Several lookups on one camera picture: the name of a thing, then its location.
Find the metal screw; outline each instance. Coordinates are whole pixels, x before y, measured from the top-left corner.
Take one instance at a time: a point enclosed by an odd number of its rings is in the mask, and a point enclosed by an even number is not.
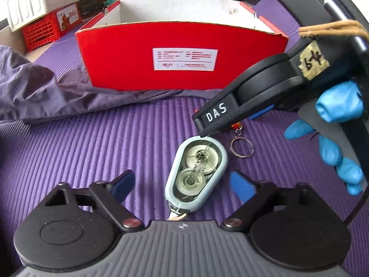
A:
[[[135,219],[135,218],[125,219],[122,223],[123,223],[123,226],[126,228],[136,228],[142,224],[139,219]]]
[[[240,227],[242,225],[242,221],[238,218],[235,217],[231,217],[229,219],[226,219],[224,221],[224,224],[229,227],[229,228],[236,228],[236,227]]]

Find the metal key ring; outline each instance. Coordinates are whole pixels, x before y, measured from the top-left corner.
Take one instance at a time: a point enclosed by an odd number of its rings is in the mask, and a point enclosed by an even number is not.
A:
[[[251,153],[250,153],[250,154],[248,154],[248,155],[241,155],[241,154],[238,154],[238,153],[234,150],[234,148],[233,148],[233,143],[234,143],[234,141],[235,141],[235,140],[237,140],[237,139],[243,139],[244,141],[246,141],[246,142],[250,145],[250,147],[251,147]],[[252,142],[251,142],[250,140],[248,140],[248,139],[244,138],[244,137],[235,137],[234,139],[232,139],[232,141],[231,141],[231,146],[229,147],[229,149],[230,149],[230,151],[232,152],[232,154],[233,154],[233,155],[235,155],[235,156],[237,156],[237,157],[240,157],[240,158],[249,158],[249,157],[251,157],[251,156],[254,154],[254,152],[255,152],[255,148],[254,148],[254,146],[253,146]]]

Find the blue gripper pad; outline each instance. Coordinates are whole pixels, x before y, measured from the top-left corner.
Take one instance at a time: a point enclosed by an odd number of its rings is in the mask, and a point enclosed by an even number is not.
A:
[[[231,173],[231,189],[241,199],[243,203],[251,199],[256,194],[255,182],[240,173],[233,171]]]
[[[133,190],[135,187],[135,174],[131,171],[125,171],[122,175],[116,178],[117,182],[112,182],[112,187],[109,188],[110,194],[122,203],[127,195]]]

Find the red plastic crate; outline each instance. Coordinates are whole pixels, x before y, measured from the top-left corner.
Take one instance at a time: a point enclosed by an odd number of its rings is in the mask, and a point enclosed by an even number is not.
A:
[[[76,5],[78,20],[68,25],[63,30],[60,29],[60,24],[57,17],[58,13],[74,4],[76,3],[54,10],[53,12],[22,28],[22,33],[28,52],[58,40],[75,25],[82,22],[78,7]]]

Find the open cardboard box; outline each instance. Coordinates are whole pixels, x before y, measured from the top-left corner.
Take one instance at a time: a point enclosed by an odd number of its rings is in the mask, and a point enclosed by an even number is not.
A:
[[[287,36],[233,0],[118,0],[76,33],[94,86],[224,88]]]

